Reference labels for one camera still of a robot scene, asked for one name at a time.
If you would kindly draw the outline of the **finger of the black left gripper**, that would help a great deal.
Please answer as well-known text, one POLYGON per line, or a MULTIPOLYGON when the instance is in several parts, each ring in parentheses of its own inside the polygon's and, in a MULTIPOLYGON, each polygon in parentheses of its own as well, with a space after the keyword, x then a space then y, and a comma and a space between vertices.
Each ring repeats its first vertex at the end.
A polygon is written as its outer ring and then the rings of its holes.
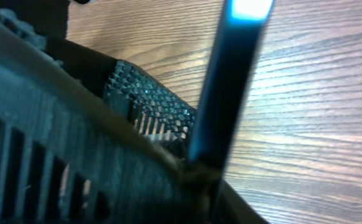
POLYGON ((56 37, 48 37, 45 52, 139 134, 186 155, 196 109, 142 68, 56 37))

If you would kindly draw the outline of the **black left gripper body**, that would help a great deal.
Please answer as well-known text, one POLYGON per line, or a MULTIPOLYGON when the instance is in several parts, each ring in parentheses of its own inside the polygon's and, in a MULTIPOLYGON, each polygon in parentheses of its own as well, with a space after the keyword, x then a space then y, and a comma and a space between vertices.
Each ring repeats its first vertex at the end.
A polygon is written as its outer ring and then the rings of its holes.
POLYGON ((2 0, 0 22, 42 50, 46 44, 56 49, 85 50, 65 39, 69 5, 69 0, 2 0))

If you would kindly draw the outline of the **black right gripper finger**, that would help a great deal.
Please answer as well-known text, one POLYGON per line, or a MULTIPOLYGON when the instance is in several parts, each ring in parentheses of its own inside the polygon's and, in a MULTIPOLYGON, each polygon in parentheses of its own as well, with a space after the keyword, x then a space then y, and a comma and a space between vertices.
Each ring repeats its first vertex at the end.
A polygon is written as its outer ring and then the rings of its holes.
POLYGON ((143 136, 18 36, 0 9, 0 223, 262 223, 183 139, 143 136))

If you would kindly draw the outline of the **blue Galaxy smartphone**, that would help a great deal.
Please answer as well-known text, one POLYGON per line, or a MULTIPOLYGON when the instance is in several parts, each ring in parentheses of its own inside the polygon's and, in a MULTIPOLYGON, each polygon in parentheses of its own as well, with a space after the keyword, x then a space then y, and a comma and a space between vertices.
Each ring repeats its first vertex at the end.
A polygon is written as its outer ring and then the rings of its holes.
POLYGON ((224 169, 262 31, 274 0, 226 0, 187 152, 189 164, 224 169))

